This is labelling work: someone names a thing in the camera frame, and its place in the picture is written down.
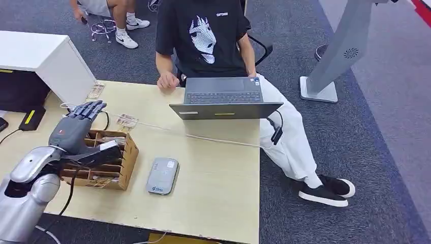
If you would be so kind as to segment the person's right hand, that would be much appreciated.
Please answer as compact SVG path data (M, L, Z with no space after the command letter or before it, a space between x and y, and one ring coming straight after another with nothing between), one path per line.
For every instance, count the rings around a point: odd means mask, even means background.
M171 72L162 72L157 80L160 89L175 89L179 85L179 79Z

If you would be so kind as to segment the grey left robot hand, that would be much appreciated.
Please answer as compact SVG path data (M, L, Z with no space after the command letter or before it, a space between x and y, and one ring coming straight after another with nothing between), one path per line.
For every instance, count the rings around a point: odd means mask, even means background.
M84 139L99 113L107 106L102 100L75 106L63 117L51 133L48 145L61 148L61 159L77 162L83 167L93 168L118 160L122 154L114 141L89 147Z

